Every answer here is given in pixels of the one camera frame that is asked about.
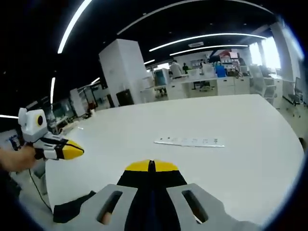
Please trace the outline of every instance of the person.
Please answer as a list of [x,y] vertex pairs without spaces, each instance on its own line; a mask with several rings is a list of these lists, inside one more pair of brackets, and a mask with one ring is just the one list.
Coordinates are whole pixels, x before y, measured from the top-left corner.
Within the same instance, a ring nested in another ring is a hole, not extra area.
[[3,209],[1,226],[10,229],[42,231],[40,227],[21,206],[12,192],[9,190],[9,172],[20,172],[34,166],[35,149],[25,146],[18,151],[7,151],[0,148],[0,204]]
[[200,68],[202,68],[203,64],[205,64],[205,61],[202,59],[200,62]]
[[35,149],[25,146],[19,151],[0,149],[0,169],[7,172],[20,172],[32,168],[36,162]]
[[176,60],[172,61],[170,71],[172,72],[172,78],[179,78],[182,75],[182,68]]
[[183,66],[183,71],[184,71],[184,73],[187,74],[187,73],[188,73],[188,72],[187,72],[188,70],[189,70],[189,67],[186,65],[186,63],[184,63],[184,66]]

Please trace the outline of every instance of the black cloth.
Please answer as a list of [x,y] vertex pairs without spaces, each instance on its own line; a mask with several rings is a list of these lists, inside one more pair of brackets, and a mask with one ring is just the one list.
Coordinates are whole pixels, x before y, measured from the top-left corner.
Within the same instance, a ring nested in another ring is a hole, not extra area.
[[80,213],[82,204],[93,197],[96,192],[91,191],[88,195],[82,196],[74,201],[62,205],[56,205],[53,210],[53,222],[67,223]]

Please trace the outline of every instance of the black ceiling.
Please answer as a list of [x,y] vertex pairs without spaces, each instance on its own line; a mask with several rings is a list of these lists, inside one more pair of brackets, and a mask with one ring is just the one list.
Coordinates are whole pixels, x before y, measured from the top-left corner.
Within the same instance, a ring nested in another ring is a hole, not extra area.
[[[168,59],[170,53],[187,50],[192,42],[205,46],[239,43],[242,37],[223,36],[196,39],[148,52],[156,46],[210,33],[252,33],[275,17],[255,6],[236,1],[204,0],[178,5],[138,22],[122,34],[127,25],[178,0],[92,0],[73,28],[62,54],[57,54],[68,23],[83,0],[8,1],[2,7],[0,114],[15,115],[18,107],[49,95],[50,81],[56,76],[55,99],[69,90],[102,77],[98,53],[116,38],[139,42],[145,61]],[[251,0],[287,19],[294,6]],[[242,44],[258,39],[251,38]]]

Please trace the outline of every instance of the white table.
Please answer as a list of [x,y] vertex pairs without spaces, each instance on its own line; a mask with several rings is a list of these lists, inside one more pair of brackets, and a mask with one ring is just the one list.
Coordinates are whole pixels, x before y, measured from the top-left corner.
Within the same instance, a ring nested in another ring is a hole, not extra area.
[[[259,95],[112,108],[78,127],[68,137],[85,149],[84,155],[46,163],[52,208],[116,184],[132,162],[160,159],[221,200],[232,217],[263,225],[283,205],[304,158],[290,125]],[[161,136],[218,137],[225,148],[154,144]]]
[[200,81],[211,81],[211,80],[217,80],[217,77],[211,77],[211,78],[205,78],[205,77],[201,77],[201,78],[189,78],[189,77],[185,77],[185,78],[176,78],[173,79],[170,84],[183,84],[183,83],[194,83],[194,82],[200,82]]

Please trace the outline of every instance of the window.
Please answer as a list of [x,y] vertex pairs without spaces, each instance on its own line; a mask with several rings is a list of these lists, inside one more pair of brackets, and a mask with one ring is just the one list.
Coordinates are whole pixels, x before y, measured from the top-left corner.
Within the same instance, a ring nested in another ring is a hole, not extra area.
[[262,47],[265,56],[266,67],[269,68],[281,68],[280,59],[276,43],[273,37],[262,40]]
[[255,42],[249,45],[252,64],[262,65],[262,59],[258,44]]

